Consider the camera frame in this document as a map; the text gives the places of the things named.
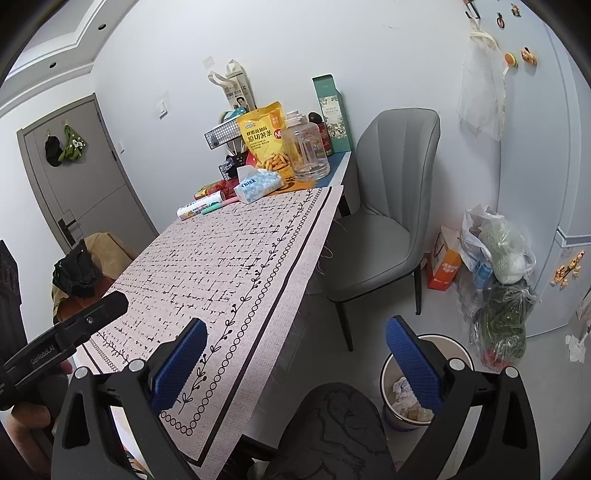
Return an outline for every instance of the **clear plastic jar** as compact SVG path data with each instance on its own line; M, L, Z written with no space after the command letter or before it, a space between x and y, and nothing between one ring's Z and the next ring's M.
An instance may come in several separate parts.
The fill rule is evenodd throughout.
M300 181L314 181L330 172L329 159L322 144L318 125L308 121L298 110L287 112L282 139L287 147L291 168Z

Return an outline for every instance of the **door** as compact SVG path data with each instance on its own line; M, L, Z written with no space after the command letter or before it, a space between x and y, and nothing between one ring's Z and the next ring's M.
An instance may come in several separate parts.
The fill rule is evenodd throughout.
M512 14L512 4L518 6L520 17ZM521 0L477 2L477 9L481 29L495 38L503 53L513 53L518 61L518 67L505 77L498 212L527 231L536 259L535 286L552 248L569 170L563 72L550 30ZM499 13L503 29L496 22ZM522 59L524 47L537 56L537 66Z
M52 167L48 135L65 147L64 125L86 142L77 162ZM25 169L41 211L64 252L93 233L109 232L137 254L157 231L133 191L98 110L94 95L49 114L18 132Z

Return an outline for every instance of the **gray pants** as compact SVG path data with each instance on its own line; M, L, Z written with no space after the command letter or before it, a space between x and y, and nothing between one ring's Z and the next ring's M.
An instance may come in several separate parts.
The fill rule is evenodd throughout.
M396 470L378 410L350 385L312 390L279 442L264 480L392 480Z

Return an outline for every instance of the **hand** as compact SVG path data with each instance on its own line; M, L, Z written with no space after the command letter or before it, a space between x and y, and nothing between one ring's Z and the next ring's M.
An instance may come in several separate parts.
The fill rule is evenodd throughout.
M73 368L68 360L60 363L60 367L65 373L72 373ZM8 435L28 466L45 476L51 473L51 463L33 438L31 430L45 428L50 423L47 407L23 401L12 408L6 425Z

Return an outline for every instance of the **chair seat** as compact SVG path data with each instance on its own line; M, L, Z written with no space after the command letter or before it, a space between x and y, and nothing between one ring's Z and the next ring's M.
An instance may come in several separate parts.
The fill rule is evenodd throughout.
M332 257L320 258L329 299L346 301L411 272L409 243L408 231L384 215L360 209L337 220L326 241Z

